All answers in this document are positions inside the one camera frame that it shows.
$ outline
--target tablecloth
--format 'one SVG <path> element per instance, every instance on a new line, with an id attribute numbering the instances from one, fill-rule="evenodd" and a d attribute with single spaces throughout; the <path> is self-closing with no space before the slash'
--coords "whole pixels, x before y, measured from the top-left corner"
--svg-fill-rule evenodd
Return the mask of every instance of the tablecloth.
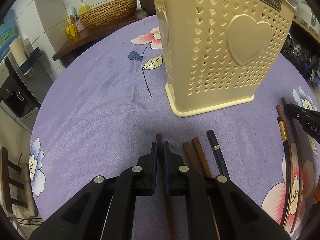
<path id="1" fill-rule="evenodd" d="M 252 102 L 177 117 L 164 89 L 164 63 L 158 66 L 163 52 L 157 27 L 153 16 L 116 31 L 80 55 L 50 88 L 30 142 L 32 189 L 40 214 L 47 219 L 95 176 L 111 178 L 135 165 L 139 156 L 150 152 L 157 133 L 187 164 L 182 143 L 198 137 L 217 176 L 205 134 L 213 129 L 231 180 L 279 221 L 285 165 L 276 105 L 282 106 L 285 96 L 288 103 L 319 109 L 307 83 L 279 55 Z M 151 59 L 158 63 L 150 64 Z M 296 127 L 304 168 L 302 174 L 294 169 L 293 187 L 297 190 L 303 181 L 303 198 L 292 239 L 305 224 L 319 176 L 319 145 L 311 138 L 309 142 L 298 122 Z M 155 196 L 137 198 L 132 239 L 167 239 L 163 190 L 157 176 Z M 287 230 L 293 222 L 296 195 L 292 201 Z M 183 197 L 173 198 L 173 209 L 177 239 L 187 239 Z"/>

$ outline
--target sink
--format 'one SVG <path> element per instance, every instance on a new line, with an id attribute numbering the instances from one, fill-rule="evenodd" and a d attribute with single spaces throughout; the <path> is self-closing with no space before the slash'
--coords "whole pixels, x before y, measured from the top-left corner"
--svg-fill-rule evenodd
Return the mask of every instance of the sink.
<path id="1" fill-rule="evenodd" d="M 137 0 L 114 0 L 85 12 L 80 20 L 86 28 L 95 28 L 133 16 L 136 9 Z"/>

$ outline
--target silver rivet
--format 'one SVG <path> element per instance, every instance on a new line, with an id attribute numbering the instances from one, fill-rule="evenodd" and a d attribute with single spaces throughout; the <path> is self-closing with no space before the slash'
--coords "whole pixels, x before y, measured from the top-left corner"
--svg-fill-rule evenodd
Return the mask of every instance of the silver rivet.
<path id="1" fill-rule="evenodd" d="M 103 181 L 104 181 L 104 178 L 102 176 L 97 176 L 97 177 L 94 178 L 94 182 L 97 183 L 97 184 L 99 184 L 99 183 L 101 183 Z"/>
<path id="2" fill-rule="evenodd" d="M 217 180 L 221 183 L 225 183 L 225 182 L 227 182 L 228 179 L 226 176 L 220 175 L 217 177 Z"/>
<path id="3" fill-rule="evenodd" d="M 179 167 L 179 171 L 181 172 L 187 172 L 189 170 L 189 167 L 186 165 L 182 165 Z"/>
<path id="4" fill-rule="evenodd" d="M 140 172 L 140 171 L 142 171 L 142 167 L 140 167 L 140 166 L 133 166 L 133 167 L 132 167 L 132 171 L 133 171 L 133 172 Z"/>

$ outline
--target soap dispenser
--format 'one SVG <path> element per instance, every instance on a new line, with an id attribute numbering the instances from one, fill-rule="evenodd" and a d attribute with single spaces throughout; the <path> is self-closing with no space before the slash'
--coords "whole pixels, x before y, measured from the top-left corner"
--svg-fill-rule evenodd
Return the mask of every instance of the soap dispenser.
<path id="1" fill-rule="evenodd" d="M 84 14 L 87 11 L 90 11 L 89 5 L 87 5 L 85 2 L 83 2 L 83 0 L 80 0 L 80 1 L 82 2 L 82 4 L 81 4 L 81 7 L 78 12 L 79 16 Z"/>

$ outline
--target yellow cup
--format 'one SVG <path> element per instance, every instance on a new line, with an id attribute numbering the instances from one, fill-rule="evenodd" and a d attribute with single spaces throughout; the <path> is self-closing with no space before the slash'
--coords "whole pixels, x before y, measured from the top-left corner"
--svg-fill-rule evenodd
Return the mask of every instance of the yellow cup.
<path id="1" fill-rule="evenodd" d="M 75 24 L 71 24 L 69 27 L 65 28 L 65 30 L 70 39 L 78 34 L 78 30 Z"/>

